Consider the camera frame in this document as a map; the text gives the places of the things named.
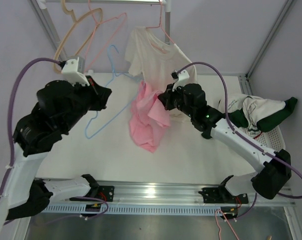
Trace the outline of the aluminium frame post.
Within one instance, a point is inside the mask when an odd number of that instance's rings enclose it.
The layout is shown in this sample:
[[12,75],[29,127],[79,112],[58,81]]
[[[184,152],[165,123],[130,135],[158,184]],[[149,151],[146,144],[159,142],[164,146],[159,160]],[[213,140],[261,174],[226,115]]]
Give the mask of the aluminium frame post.
[[37,20],[39,21],[39,24],[44,31],[44,34],[48,38],[48,41],[51,44],[54,52],[56,52],[61,43],[61,39],[50,16],[47,7],[47,1],[28,0],[27,2],[30,4],[31,9],[33,10]]
[[278,32],[280,31],[282,25],[285,23],[286,18],[292,11],[294,5],[297,3],[297,0],[286,0],[284,5],[281,7],[280,12],[278,13],[272,27],[270,28],[262,46],[260,47],[257,55],[255,56],[252,64],[250,65],[245,77],[249,80],[261,61],[263,60],[264,56],[266,55],[269,47],[271,46],[272,42],[276,38]]

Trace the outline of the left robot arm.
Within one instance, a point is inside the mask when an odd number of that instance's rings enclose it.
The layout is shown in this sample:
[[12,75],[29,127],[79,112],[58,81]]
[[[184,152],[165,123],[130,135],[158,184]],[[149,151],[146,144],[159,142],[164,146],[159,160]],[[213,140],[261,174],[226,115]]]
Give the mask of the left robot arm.
[[36,173],[55,143],[68,135],[88,111],[106,108],[112,91],[91,81],[88,85],[54,80],[37,92],[37,103],[14,130],[13,164],[0,187],[0,225],[32,217],[61,200],[94,201],[106,198],[90,174],[64,181],[36,179]]

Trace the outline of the aluminium mounting rail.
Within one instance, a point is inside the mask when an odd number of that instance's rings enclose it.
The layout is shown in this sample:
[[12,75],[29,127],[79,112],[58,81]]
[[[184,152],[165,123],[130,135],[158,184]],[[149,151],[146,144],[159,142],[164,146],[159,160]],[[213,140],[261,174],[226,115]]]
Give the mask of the aluminium mounting rail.
[[234,217],[250,207],[289,208],[294,200],[276,196],[268,200],[254,193],[243,193],[227,202],[217,195],[214,185],[135,183],[102,181],[107,204],[96,200],[62,200],[49,204],[44,213],[91,217],[100,213],[113,215],[214,216],[222,211]]

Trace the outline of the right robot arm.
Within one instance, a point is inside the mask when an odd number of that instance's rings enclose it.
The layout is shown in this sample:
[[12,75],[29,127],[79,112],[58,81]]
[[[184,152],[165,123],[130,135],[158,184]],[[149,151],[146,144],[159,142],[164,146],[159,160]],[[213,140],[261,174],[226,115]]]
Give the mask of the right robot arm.
[[266,147],[241,134],[229,124],[224,114],[207,104],[206,94],[199,84],[191,83],[177,89],[169,84],[158,99],[166,110],[177,109],[190,117],[203,138],[224,143],[253,167],[252,173],[230,175],[220,183],[218,196],[223,202],[231,202],[236,196],[249,193],[272,200],[291,178],[290,154],[284,149],[276,151]]

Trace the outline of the white perforated basket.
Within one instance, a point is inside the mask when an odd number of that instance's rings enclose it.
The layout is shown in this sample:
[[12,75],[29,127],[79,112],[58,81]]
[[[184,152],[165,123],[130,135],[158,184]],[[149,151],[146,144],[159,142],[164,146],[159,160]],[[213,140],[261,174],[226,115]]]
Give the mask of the white perforated basket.
[[269,132],[262,132],[254,138],[261,145],[272,148],[276,152],[286,150],[285,140],[279,126]]

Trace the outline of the aluminium frame post right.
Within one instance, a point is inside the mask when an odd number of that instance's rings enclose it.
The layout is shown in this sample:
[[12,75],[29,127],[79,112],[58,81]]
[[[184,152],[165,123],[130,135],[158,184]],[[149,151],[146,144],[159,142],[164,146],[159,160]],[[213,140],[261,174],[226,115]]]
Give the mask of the aluminium frame post right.
[[282,25],[285,23],[286,18],[292,11],[294,5],[297,3],[297,0],[286,0],[284,5],[281,7],[280,12],[278,13],[272,27],[270,28],[262,46],[260,47],[257,55],[255,56],[252,64],[250,65],[245,77],[249,80],[261,61],[263,60],[264,56],[266,55],[269,47],[271,46],[272,42],[276,38],[278,32],[280,31]]

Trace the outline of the metal clothes rack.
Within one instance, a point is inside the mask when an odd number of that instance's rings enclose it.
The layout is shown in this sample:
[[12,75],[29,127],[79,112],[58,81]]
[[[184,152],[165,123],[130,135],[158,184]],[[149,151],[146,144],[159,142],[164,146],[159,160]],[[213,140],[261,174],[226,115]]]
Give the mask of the metal clothes rack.
[[[66,6],[67,0],[59,0],[61,9],[63,13],[67,16],[70,16],[73,22],[72,30],[75,29],[75,25],[80,23],[86,17],[76,17],[73,9],[68,9]],[[170,39],[170,27],[171,27],[171,1],[170,0],[72,0],[72,3],[94,3],[94,4],[144,4],[144,5],[160,5],[161,12],[159,18],[158,27],[162,29],[165,33],[165,43],[169,44],[172,42]],[[50,44],[56,52],[56,57],[60,60],[66,60],[68,57],[64,45],[66,44],[71,31],[69,31],[65,38],[60,39],[58,31],[55,27],[55,24],[52,21],[50,13],[47,8],[48,0],[30,0],[29,1],[31,8],[35,12],[35,15],[38,17],[40,25],[43,28],[44,33],[46,34]]]

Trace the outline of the pink t shirt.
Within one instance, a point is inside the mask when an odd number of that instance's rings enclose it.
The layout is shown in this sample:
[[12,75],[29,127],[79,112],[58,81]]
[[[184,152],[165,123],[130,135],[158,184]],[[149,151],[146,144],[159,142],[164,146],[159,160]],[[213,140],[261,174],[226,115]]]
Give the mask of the pink t shirt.
[[160,93],[142,81],[130,106],[130,137],[138,147],[151,153],[157,150],[167,128],[171,126],[169,112],[158,99]]

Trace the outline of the pink hanger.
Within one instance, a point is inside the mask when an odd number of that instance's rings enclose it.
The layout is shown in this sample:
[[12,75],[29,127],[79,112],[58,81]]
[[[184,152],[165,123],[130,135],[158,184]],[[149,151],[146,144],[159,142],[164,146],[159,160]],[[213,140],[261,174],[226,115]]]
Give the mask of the pink hanger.
[[124,3],[93,3],[88,1],[88,9],[102,8],[103,16],[93,13],[93,36],[85,51],[88,70],[106,71],[108,58],[107,48],[115,45],[122,56],[128,40],[128,6]]
[[166,50],[166,46],[169,46],[171,43],[174,45],[175,42],[172,40],[171,36],[170,36],[170,25],[168,26],[168,29],[167,29],[167,16],[169,14],[169,12],[165,12],[163,13],[163,8],[166,8],[167,7],[167,4],[164,4],[163,3],[164,1],[163,0],[159,0],[158,3],[160,5],[160,13],[159,13],[159,21],[158,21],[158,25],[156,26],[148,26],[146,27],[146,32],[148,34],[151,34],[152,32],[149,31],[149,29],[161,29],[161,31],[164,33],[164,44],[163,45],[159,45],[157,44],[156,41],[153,41],[151,38],[147,38],[150,45],[156,49],[157,51],[159,51],[160,53],[162,54],[168,54],[169,51]]

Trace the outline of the green and white t shirt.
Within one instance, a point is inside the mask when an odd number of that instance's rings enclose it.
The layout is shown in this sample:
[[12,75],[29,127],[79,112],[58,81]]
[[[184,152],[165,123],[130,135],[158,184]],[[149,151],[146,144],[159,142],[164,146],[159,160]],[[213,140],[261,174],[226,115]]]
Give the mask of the green and white t shirt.
[[267,133],[286,120],[295,110],[298,99],[285,101],[264,99],[242,93],[231,94],[218,102],[218,110],[228,113],[229,120],[251,138],[260,132]]

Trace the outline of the aluminium frame post left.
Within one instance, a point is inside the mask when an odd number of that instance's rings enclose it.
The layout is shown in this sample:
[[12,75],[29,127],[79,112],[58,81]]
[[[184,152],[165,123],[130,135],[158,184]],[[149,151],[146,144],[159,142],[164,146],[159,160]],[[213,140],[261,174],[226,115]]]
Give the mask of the aluminium frame post left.
[[56,52],[61,43],[61,39],[50,16],[47,7],[47,1],[28,0],[27,2],[30,4],[31,9],[33,10],[37,20],[39,21],[39,24],[44,31],[44,34],[48,38],[48,41],[51,44],[54,52]]

